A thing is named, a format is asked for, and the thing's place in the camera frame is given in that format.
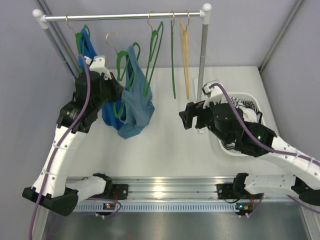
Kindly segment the teal blue tank top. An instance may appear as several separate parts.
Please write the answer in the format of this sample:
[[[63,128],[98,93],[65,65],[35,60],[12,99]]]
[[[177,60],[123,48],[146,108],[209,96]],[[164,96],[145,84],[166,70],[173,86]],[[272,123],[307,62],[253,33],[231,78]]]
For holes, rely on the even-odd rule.
[[[124,107],[119,118],[123,126],[117,131],[123,139],[139,135],[150,123],[155,112],[152,90],[139,65],[134,46],[130,45],[126,52],[128,65],[125,70],[125,87],[121,96]]]

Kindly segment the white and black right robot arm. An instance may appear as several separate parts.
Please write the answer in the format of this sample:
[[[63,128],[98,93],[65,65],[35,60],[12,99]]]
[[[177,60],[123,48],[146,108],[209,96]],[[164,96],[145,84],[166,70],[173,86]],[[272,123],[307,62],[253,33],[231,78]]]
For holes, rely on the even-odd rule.
[[[224,144],[232,144],[243,155],[268,161],[287,174],[261,175],[238,173],[233,179],[233,192],[238,198],[273,193],[299,198],[302,202],[320,204],[320,163],[290,146],[273,130],[259,121],[246,121],[242,108],[230,103],[190,102],[179,112],[188,130],[207,128]]]

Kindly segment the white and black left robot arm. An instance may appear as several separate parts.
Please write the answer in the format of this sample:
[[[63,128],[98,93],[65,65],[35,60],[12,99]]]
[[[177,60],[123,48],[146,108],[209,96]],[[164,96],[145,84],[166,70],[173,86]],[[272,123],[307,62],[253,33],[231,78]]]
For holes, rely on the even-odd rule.
[[[107,199],[113,194],[112,178],[95,173],[85,180],[67,184],[76,152],[106,103],[121,99],[121,87],[113,73],[90,70],[75,80],[72,99],[59,112],[47,160],[37,180],[22,197],[61,216],[70,215],[76,205],[91,197]]]

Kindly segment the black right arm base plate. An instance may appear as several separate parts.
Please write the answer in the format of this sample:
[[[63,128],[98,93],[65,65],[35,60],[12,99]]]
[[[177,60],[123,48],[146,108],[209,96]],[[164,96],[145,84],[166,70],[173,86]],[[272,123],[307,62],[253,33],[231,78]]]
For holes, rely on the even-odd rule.
[[[221,183],[216,185],[217,198],[229,204],[238,202],[241,198],[234,192],[232,183]]]

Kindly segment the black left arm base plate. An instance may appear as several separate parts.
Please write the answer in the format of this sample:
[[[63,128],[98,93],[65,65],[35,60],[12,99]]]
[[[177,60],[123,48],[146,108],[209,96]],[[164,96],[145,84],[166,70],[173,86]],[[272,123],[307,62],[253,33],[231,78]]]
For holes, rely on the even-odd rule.
[[[111,193],[108,196],[112,200],[126,200],[128,197],[129,185],[128,184],[113,184]]]

